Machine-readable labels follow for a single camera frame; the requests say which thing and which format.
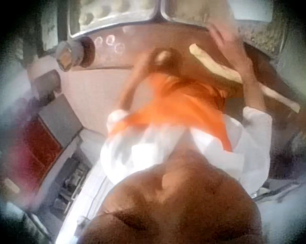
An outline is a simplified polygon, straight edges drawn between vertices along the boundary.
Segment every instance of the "man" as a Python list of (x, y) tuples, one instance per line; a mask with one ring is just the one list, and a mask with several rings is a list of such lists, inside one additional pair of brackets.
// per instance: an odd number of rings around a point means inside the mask
[[(259, 243), (261, 222), (249, 194), (266, 181), (271, 117), (238, 33), (208, 26), (243, 79), (244, 126), (222, 114), (226, 92), (183, 78), (176, 63), (152, 72), (156, 52), (134, 66), (101, 163), (116, 184), (80, 239), (84, 243)], [(150, 74), (154, 98), (130, 114)]]

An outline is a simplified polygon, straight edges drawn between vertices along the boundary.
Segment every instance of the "sleeve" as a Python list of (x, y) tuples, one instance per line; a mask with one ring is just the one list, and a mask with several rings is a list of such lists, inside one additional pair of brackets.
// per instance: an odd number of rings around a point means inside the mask
[(244, 155), (239, 179), (243, 188), (252, 194), (259, 190), (268, 178), (272, 118), (254, 108), (243, 110), (243, 123), (230, 118), (226, 122), (229, 140), (234, 153)]
[(113, 130), (116, 123), (120, 122), (128, 115), (129, 115), (129, 112), (122, 110), (122, 109), (115, 110), (111, 114), (109, 114), (108, 119), (107, 119), (108, 133), (110, 133)]

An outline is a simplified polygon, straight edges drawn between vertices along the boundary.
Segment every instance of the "white shirt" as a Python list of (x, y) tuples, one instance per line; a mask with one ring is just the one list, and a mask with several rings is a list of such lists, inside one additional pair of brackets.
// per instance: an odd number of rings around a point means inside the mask
[[(107, 127), (129, 113), (116, 110), (108, 117)], [(223, 115), (232, 152), (223, 150), (221, 141), (199, 129), (190, 128), (199, 151), (209, 163), (238, 180), (248, 194), (256, 192), (267, 180), (271, 143), (270, 115), (257, 109), (243, 110), (243, 124)], [(108, 178), (117, 184), (127, 176), (161, 164), (173, 152), (186, 128), (183, 126), (150, 125), (145, 130), (128, 127), (108, 137), (101, 149), (101, 164)]]

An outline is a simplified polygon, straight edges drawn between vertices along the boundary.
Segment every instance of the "wooden rolling pin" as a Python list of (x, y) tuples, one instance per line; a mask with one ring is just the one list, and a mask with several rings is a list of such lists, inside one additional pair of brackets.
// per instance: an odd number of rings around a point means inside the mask
[[(196, 44), (192, 44), (189, 47), (189, 51), (212, 73), (224, 77), (228, 80), (232, 80), (242, 84), (242, 78), (237, 71), (216, 63), (211, 56), (209, 56), (204, 50), (199, 48)], [(283, 103), (284, 105), (291, 108), (294, 112), (299, 113), (301, 107), (298, 103), (291, 101), (290, 99), (279, 94), (277, 91), (274, 91), (263, 84), (260, 85), (264, 95), (273, 98), (279, 101), (280, 103)]]

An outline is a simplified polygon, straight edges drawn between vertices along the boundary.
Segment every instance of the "rolling pin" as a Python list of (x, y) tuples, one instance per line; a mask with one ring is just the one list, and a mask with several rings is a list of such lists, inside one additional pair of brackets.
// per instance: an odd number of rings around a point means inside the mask
[[(214, 59), (211, 56), (209, 56), (204, 50), (199, 48), (196, 44), (192, 44), (189, 47), (189, 51), (213, 74), (224, 77), (227, 80), (235, 81), (237, 83), (242, 84), (242, 78), (236, 70), (218, 64), (217, 62), (214, 61)], [(290, 99), (279, 94), (277, 91), (274, 91), (263, 84), (260, 85), (264, 95), (279, 101), (280, 103), (291, 108), (294, 112), (299, 113), (301, 107), (298, 103), (291, 101)]]

